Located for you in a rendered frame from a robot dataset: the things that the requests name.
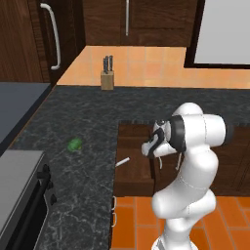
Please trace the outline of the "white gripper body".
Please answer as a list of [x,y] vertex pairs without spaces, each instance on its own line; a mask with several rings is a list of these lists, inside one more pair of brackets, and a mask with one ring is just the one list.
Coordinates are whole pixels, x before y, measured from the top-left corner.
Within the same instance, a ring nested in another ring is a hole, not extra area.
[[142,144],[142,154],[145,157],[148,157],[149,154],[154,154],[156,157],[156,149],[158,147],[158,137],[154,136],[150,138],[147,142]]

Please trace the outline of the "brown wooden open drawer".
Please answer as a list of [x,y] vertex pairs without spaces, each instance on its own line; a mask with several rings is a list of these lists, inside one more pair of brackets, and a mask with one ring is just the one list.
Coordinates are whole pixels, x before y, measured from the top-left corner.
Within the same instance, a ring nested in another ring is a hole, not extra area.
[[142,144],[151,134],[145,124],[120,124],[118,128],[116,162],[129,160],[115,168],[113,194],[122,196],[152,196],[154,192],[154,162],[142,154]]

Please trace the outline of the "green bell pepper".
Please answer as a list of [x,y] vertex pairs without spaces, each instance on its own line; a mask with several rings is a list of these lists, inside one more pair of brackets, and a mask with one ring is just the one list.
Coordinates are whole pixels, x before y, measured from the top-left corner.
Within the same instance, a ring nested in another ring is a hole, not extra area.
[[82,140],[79,138],[74,138],[72,139],[68,145],[67,145],[67,149],[69,151],[76,151],[76,150],[80,150],[82,147]]

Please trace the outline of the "light wooden knife block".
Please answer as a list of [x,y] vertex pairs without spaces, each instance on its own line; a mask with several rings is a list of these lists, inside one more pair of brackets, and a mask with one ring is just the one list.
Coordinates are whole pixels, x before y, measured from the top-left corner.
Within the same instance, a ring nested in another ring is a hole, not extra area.
[[108,71],[101,73],[101,88],[103,90],[109,91],[114,87],[114,72]]

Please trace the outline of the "brown wooden base cabinets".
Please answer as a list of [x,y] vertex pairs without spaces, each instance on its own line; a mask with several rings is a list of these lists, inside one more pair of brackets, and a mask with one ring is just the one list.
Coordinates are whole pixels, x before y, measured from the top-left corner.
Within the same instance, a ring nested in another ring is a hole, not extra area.
[[[250,127],[235,127],[232,141],[213,147],[219,167],[211,190],[217,196],[250,196]],[[163,156],[162,168],[154,161],[155,190],[166,188],[177,177],[177,153]]]

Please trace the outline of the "dark grey flat appliance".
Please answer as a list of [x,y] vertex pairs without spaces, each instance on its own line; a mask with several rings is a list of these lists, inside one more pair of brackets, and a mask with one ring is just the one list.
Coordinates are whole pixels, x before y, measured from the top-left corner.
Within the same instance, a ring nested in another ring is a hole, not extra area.
[[50,90],[50,83],[0,82],[0,156]]

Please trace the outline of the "silver and black stove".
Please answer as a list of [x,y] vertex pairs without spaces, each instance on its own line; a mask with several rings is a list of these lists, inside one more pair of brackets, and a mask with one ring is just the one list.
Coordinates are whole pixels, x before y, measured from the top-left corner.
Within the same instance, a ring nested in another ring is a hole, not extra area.
[[41,150],[8,149],[0,157],[0,250],[38,250],[56,195]]

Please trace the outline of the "dark framed white window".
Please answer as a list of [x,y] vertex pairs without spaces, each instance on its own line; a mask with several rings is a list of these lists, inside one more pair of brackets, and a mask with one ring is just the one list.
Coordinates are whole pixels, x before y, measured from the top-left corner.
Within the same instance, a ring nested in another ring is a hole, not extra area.
[[250,70],[250,0],[198,0],[184,67]]

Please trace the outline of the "tall dark wooden cabinet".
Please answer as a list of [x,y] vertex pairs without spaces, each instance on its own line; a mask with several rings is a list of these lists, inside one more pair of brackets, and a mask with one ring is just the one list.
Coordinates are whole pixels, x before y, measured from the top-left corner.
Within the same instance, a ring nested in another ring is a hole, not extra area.
[[[61,67],[51,19],[59,32]],[[56,84],[86,46],[82,0],[0,0],[0,82]]]

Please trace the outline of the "dark wooden wall cupboards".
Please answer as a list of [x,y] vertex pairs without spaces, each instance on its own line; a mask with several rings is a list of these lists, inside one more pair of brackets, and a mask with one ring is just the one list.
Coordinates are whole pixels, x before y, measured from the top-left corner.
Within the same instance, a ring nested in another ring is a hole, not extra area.
[[83,0],[88,45],[188,47],[198,0]]

